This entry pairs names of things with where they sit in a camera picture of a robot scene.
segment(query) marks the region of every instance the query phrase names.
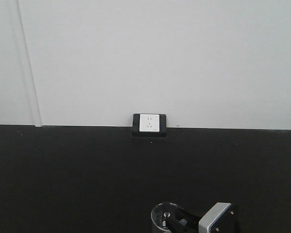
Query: electrical outlet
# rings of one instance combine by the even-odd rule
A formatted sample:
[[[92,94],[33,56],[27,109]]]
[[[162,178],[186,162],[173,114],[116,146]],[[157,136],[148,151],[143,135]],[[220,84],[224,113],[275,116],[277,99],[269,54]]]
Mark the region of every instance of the electrical outlet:
[[[160,115],[140,114],[139,131],[140,132],[159,132],[160,131]]]
[[[167,137],[166,114],[135,113],[131,135],[133,137]]]

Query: white outlet faceplate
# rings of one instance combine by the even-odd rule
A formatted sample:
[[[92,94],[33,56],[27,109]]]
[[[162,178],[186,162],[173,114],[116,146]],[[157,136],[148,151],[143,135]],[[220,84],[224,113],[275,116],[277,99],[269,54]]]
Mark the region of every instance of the white outlet faceplate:
[[[160,115],[140,114],[139,131],[140,132],[159,132],[160,131]]]

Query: white wall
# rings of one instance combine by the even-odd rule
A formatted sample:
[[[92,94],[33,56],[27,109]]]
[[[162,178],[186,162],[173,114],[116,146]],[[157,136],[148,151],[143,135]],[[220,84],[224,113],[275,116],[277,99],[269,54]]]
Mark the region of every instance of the white wall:
[[[291,1],[19,5],[44,125],[291,129]]]
[[[0,0],[0,124],[41,125],[16,0]]]

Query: wall socket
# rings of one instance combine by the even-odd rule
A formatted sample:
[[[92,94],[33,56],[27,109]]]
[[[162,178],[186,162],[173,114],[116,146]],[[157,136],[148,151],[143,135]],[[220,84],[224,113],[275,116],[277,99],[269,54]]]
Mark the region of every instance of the wall socket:
[[[139,131],[140,132],[159,132],[160,131],[160,115],[140,114]]]
[[[166,115],[135,113],[131,135],[133,137],[166,137]]]

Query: black surface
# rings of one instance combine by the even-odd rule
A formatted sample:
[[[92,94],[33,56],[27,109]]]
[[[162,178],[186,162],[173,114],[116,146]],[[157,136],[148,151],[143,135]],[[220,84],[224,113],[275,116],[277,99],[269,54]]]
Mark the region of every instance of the black surface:
[[[0,126],[0,233],[149,233],[163,201],[291,232],[291,131]]]
[[[166,114],[160,115],[160,131],[159,132],[140,132],[140,113],[135,113],[132,120],[131,135],[133,137],[166,137]]]

